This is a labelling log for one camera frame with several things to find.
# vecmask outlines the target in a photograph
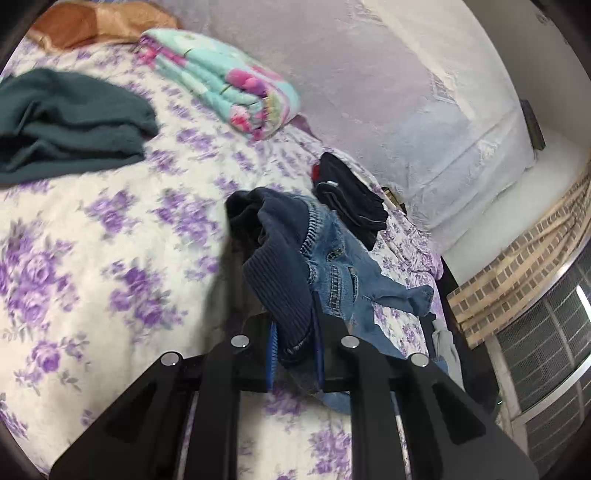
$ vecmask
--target floral bed sheet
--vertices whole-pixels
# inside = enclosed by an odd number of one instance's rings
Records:
[[[232,192],[311,194],[309,171],[324,150],[381,191],[350,157],[293,126],[246,140],[130,46],[48,55],[23,40],[3,75],[41,66],[130,89],[160,125],[139,164],[0,190],[0,419],[47,473],[163,352],[198,355],[221,338]],[[427,238],[387,208],[371,255],[400,283],[435,288],[441,263]],[[432,310],[442,315],[438,297]],[[375,318],[403,353],[426,352],[412,315],[375,306]],[[241,479],[349,479],[350,447],[349,417],[284,384],[242,396]]]

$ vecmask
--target folded turquoise blanket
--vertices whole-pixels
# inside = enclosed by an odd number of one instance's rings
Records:
[[[138,55],[155,71],[183,85],[222,120],[261,140],[300,109],[294,88],[237,48],[184,30],[153,28]]]

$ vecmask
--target gray cloth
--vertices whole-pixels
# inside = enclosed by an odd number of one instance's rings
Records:
[[[433,345],[435,354],[443,358],[447,364],[447,374],[462,389],[464,389],[464,380],[462,378],[462,365],[460,356],[457,354],[456,346],[453,344],[453,335],[447,329],[445,320],[433,320]]]

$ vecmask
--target folded black clothing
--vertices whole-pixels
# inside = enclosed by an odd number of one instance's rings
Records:
[[[332,153],[322,154],[312,171],[312,181],[316,197],[337,212],[368,250],[373,249],[378,232],[386,229],[384,201]]]
[[[136,163],[157,134],[148,101],[104,80],[35,69],[0,83],[0,184]]]

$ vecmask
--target white floor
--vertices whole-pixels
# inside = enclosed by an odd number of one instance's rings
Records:
[[[536,223],[576,180],[589,161],[589,150],[550,128],[541,127],[546,148],[534,167],[501,193],[443,254],[458,285],[472,278],[518,235]]]

